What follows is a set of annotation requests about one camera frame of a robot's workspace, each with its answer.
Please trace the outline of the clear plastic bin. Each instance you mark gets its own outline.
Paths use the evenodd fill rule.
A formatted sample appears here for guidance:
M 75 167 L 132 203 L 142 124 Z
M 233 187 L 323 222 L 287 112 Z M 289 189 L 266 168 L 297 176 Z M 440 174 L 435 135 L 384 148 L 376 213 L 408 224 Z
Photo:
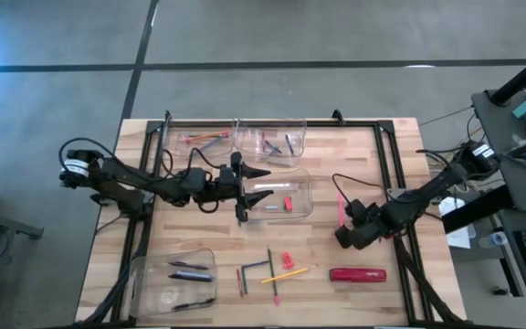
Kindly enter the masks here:
M 200 271 L 168 264 L 177 260 L 204 265 L 209 270 Z M 178 271 L 207 273 L 213 277 L 213 281 L 185 281 L 168 277 Z M 130 302 L 129 314 L 133 317 L 176 313 L 172 311 L 175 305 L 216 298 L 217 273 L 214 252 L 210 249 L 197 249 L 161 256 L 140 257 L 131 263 L 127 289 Z
M 247 193 L 273 190 L 274 194 L 258 202 L 248 212 L 248 220 L 288 220 L 305 218 L 313 210 L 310 174 L 304 169 L 273 172 L 270 175 L 247 180 Z M 292 198 L 293 210 L 284 208 L 284 198 Z
M 234 147 L 236 122 L 230 121 L 172 121 L 168 124 L 167 135 L 163 142 L 163 147 L 172 155 L 187 158 L 194 148 L 198 149 L 209 140 L 187 142 L 185 136 L 189 134 L 204 134 L 229 131 L 230 134 L 224 141 L 221 141 L 204 152 L 200 152 L 207 158 L 219 157 L 229 154 Z
M 236 126 L 234 146 L 248 160 L 283 167 L 296 166 L 305 151 L 308 124 L 300 118 L 271 119 L 263 121 L 239 120 Z M 277 146 L 282 154 L 271 153 L 267 146 L 263 150 L 261 132 L 266 140 Z M 289 153 L 285 135 L 289 136 L 294 155 Z

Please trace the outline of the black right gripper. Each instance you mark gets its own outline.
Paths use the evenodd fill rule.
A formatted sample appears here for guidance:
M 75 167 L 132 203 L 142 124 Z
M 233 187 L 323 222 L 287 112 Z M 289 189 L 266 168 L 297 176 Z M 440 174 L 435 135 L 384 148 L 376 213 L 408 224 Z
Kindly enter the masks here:
M 334 236 L 342 248 L 364 249 L 386 232 L 381 208 L 375 203 L 366 207 L 359 199 L 354 199 L 344 210 L 352 220 L 352 228 L 341 225 L 335 230 Z

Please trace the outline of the black desk leg beam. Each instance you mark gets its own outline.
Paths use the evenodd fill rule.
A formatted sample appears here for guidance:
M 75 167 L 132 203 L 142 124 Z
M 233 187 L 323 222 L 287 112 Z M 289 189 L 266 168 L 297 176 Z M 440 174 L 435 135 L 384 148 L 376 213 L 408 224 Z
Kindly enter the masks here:
M 452 233 L 479 219 L 496 214 L 502 209 L 514 207 L 510 191 L 506 185 L 499 186 L 479 196 L 463 207 L 456 208 L 442 216 L 445 232 Z

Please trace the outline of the red stapler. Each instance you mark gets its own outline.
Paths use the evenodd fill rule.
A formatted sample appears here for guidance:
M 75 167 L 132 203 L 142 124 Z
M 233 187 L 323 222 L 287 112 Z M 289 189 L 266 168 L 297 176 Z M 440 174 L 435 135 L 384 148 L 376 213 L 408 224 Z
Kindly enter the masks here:
M 331 281 L 385 282 L 386 270 L 367 268 L 334 268 L 329 270 Z

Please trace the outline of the clear water bottle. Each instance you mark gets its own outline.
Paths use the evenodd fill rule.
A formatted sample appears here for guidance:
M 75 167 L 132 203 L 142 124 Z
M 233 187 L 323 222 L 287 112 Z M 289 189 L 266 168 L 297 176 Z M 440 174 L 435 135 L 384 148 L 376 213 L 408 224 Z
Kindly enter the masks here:
M 479 239 L 479 245 L 483 249 L 493 249 L 504 246 L 508 243 L 508 238 L 503 231 L 493 232 L 488 236 Z

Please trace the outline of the black pole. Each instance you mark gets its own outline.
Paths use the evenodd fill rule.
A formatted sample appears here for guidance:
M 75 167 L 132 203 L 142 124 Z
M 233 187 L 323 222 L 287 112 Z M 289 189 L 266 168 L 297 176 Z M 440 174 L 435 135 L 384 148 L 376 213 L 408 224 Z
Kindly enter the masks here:
M 491 103 L 497 106 L 509 101 L 526 86 L 526 67 L 497 90 L 486 90 Z

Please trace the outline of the blue pencil pink eraser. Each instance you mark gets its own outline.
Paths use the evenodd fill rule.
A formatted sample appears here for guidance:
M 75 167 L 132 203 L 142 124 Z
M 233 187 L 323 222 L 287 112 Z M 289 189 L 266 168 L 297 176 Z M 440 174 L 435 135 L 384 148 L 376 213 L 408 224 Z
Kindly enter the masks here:
M 214 138 L 212 141 L 210 142 L 207 142 L 206 144 L 202 145 L 199 150 L 201 152 L 204 152 L 205 150 L 207 150 L 208 148 L 212 147 L 213 145 L 221 142 L 221 141 L 224 141 L 225 137 L 223 136 L 217 136 L 216 138 Z

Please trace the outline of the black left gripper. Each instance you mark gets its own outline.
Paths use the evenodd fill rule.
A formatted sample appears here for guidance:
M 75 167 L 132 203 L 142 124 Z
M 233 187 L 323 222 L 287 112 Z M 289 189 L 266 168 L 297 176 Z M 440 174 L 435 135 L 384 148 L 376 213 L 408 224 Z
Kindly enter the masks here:
M 208 172 L 200 167 L 192 167 L 194 156 L 199 155 L 210 166 L 219 170 L 219 176 L 208 178 Z M 247 210 L 267 196 L 273 195 L 273 190 L 262 190 L 252 193 L 244 193 L 241 177 L 241 165 L 243 164 L 240 152 L 230 155 L 230 166 L 225 164 L 212 165 L 201 152 L 191 152 L 188 166 L 180 172 L 179 187 L 182 194 L 179 207 L 186 206 L 193 200 L 202 212 L 210 214 L 217 211 L 221 202 L 235 199 L 236 217 L 239 222 L 247 222 Z M 259 178 L 270 175 L 269 170 L 257 169 L 248 165 L 243 166 L 243 177 L 246 179 Z

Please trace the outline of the orange pencil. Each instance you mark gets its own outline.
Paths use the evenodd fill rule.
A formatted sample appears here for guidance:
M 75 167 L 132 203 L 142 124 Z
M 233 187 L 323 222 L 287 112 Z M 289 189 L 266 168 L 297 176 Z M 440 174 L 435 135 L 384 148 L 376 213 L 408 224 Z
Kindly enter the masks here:
M 229 136 L 230 132 L 217 132 L 217 133 L 204 133 L 204 134 L 189 134 L 185 136 L 186 141 L 192 141 L 192 140 L 201 140 L 206 138 L 227 138 Z

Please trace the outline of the dark purple pen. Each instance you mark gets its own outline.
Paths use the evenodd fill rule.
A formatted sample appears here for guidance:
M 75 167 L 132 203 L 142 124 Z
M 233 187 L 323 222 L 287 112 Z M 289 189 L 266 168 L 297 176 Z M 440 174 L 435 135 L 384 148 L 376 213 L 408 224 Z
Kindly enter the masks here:
M 207 270 L 209 270 L 209 268 L 204 266 L 204 265 L 189 264 L 189 263 L 186 263 L 186 262 L 183 262 L 183 261 L 179 261 L 179 260 L 168 262 L 168 264 L 172 265 L 172 266 L 176 266 L 176 267 L 183 267 L 183 268 L 200 270 L 200 271 L 207 271 Z

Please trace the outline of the white paper sheet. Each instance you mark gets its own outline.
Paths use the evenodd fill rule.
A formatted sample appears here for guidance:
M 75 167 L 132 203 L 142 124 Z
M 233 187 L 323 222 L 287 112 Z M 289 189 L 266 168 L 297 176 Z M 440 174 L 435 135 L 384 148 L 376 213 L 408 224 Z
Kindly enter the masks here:
M 465 201 L 453 196 L 444 198 L 438 205 L 439 213 L 444 216 L 453 210 L 465 206 Z M 476 231 L 472 224 L 464 228 L 446 234 L 449 247 L 459 249 L 470 249 L 470 241 L 476 237 Z

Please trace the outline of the yellow pencil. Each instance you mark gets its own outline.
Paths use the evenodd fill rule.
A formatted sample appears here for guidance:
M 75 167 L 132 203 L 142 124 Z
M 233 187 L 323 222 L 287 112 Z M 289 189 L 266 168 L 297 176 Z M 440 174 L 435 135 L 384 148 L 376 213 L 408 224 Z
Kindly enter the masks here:
M 283 273 L 283 274 L 280 274 L 280 275 L 277 275 L 277 276 L 274 276 L 274 277 L 262 280 L 262 281 L 260 281 L 260 283 L 268 283 L 268 282 L 274 282 L 274 281 L 287 279 L 289 277 L 305 273 L 305 272 L 307 272 L 309 270 L 310 270 L 310 268 L 303 268 L 303 269 L 296 270 L 296 271 L 290 271 L 290 272 L 287 272 L 287 273 Z

